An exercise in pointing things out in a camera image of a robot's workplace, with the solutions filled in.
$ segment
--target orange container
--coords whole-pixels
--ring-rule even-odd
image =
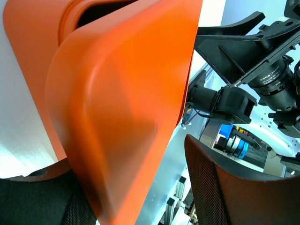
[[[101,224],[134,224],[184,109],[201,0],[9,0],[4,25],[59,159]]]

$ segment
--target orange panel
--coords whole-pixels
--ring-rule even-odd
[[[20,11],[26,5],[24,0],[10,2],[22,3]],[[41,7],[44,1],[26,2]],[[202,1],[138,0],[74,32],[78,12],[87,5],[50,2],[64,5],[51,9],[60,20],[51,24],[46,13],[34,24],[24,23],[21,35],[30,46],[16,37],[8,19],[7,34],[29,87],[36,85],[30,87],[32,95],[43,95],[46,83],[51,121],[100,223],[134,224],[182,116]],[[18,12],[13,6],[6,10]],[[29,82],[33,73],[41,80]]]

